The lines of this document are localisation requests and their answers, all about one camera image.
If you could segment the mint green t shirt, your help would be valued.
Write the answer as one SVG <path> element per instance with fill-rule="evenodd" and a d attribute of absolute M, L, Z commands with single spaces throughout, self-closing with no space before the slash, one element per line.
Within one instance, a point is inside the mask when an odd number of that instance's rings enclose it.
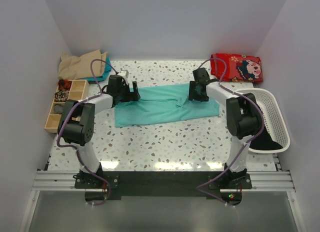
<path fill-rule="evenodd" d="M 220 114 L 220 105 L 215 99 L 190 101 L 189 84 L 143 87 L 139 94 L 138 101 L 116 105 L 115 127 L 170 123 Z"/>

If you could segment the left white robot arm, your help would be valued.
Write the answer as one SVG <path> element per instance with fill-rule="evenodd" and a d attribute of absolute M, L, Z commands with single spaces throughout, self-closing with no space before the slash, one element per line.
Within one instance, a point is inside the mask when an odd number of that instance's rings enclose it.
<path fill-rule="evenodd" d="M 100 187 L 104 181 L 104 176 L 98 172 L 101 163 L 91 143 L 96 114 L 114 108 L 119 103 L 140 99 L 137 82 L 130 84 L 127 74 L 111 75 L 108 84 L 99 88 L 97 95 L 82 100 L 68 99 L 65 102 L 56 139 L 59 148 L 75 150 L 80 171 L 88 173 L 86 182 L 92 188 Z"/>

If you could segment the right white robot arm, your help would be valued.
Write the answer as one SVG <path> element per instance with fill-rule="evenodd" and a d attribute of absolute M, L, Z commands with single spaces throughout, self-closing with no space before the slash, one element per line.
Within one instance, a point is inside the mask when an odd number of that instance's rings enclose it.
<path fill-rule="evenodd" d="M 192 73 L 194 80 L 189 83 L 188 99 L 207 102 L 213 98 L 225 106 L 226 125 L 232 135 L 230 153 L 224 171 L 212 181 L 219 179 L 226 187 L 235 188 L 246 176 L 251 142 L 264 130 L 262 111 L 254 94 L 227 88 L 218 79 L 211 79 L 205 68 Z"/>

